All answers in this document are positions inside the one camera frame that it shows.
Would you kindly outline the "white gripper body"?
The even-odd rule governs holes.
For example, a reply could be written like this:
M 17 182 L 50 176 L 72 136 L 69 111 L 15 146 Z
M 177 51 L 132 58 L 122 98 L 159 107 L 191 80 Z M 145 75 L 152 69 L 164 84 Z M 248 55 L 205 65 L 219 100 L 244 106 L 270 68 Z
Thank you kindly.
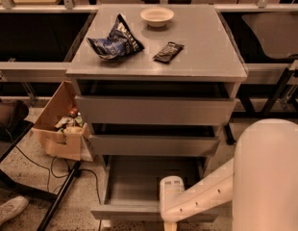
M 194 191 L 185 189 L 179 176 L 168 176 L 160 181 L 160 210 L 164 222 L 176 223 L 194 212 Z

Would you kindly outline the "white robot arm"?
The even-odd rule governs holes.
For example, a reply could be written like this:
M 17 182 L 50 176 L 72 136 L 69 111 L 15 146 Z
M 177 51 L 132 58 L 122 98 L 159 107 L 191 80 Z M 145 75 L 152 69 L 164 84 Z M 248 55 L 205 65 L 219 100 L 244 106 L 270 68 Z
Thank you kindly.
M 233 231 L 298 231 L 298 124 L 263 119 L 247 127 L 233 159 L 186 189 L 178 176 L 160 182 L 164 231 L 233 203 Z

